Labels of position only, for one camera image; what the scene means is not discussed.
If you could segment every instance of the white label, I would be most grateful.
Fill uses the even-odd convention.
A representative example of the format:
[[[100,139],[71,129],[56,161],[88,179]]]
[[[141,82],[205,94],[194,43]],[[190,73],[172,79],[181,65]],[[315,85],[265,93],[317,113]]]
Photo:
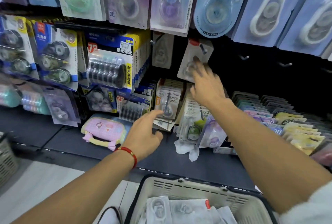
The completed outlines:
[[[131,44],[121,41],[120,42],[120,49],[129,51],[129,50],[131,50]]]

